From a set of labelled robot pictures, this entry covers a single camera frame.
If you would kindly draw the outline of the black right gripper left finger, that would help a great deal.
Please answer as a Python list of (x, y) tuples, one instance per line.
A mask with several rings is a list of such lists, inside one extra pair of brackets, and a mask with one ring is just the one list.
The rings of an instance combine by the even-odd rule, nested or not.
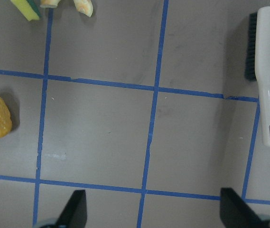
[(56, 221), (56, 228), (84, 228), (87, 223), (85, 190), (75, 190)]

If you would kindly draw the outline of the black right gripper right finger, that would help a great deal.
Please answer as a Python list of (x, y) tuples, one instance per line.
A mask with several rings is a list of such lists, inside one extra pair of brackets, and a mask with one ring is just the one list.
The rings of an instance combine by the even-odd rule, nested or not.
[(226, 228), (270, 228), (270, 216), (256, 214), (232, 188), (220, 190), (220, 219)]

